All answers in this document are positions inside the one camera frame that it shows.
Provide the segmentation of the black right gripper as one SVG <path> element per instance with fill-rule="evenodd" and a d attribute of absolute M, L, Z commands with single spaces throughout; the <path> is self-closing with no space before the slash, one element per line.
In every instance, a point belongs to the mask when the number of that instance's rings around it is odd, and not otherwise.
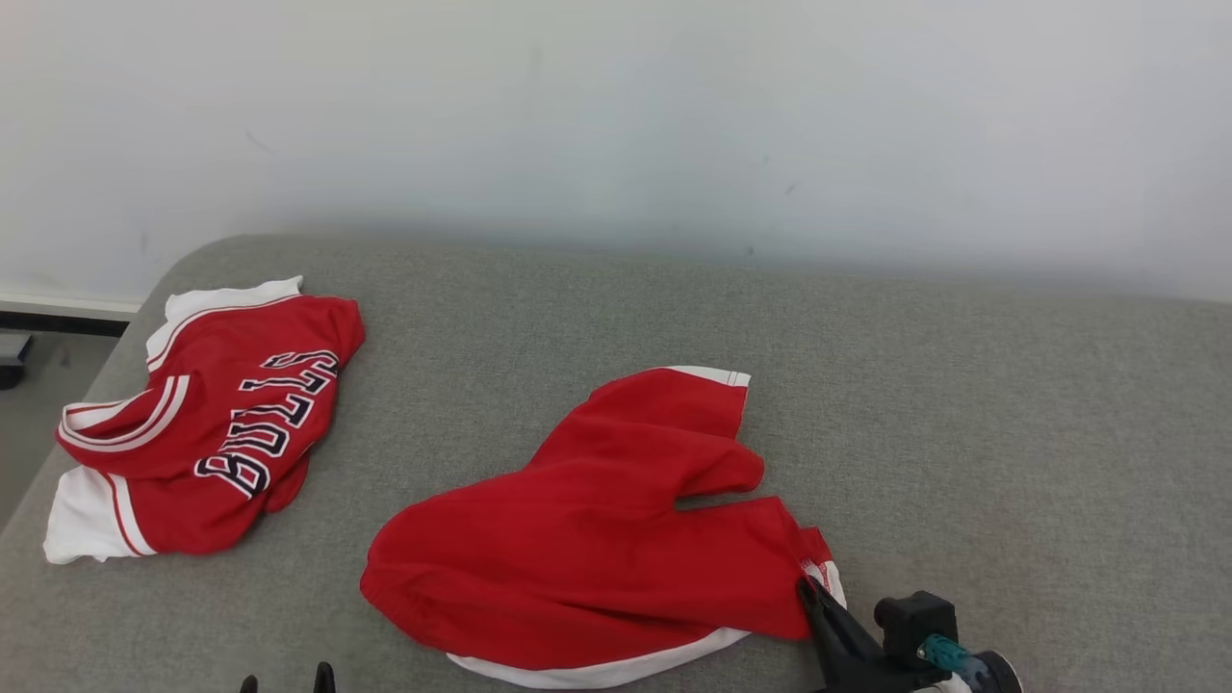
<path fill-rule="evenodd" d="M 951 679 L 940 668 L 887 668 L 885 650 L 814 577 L 797 580 L 797 596 L 824 679 L 819 692 L 938 692 Z"/>

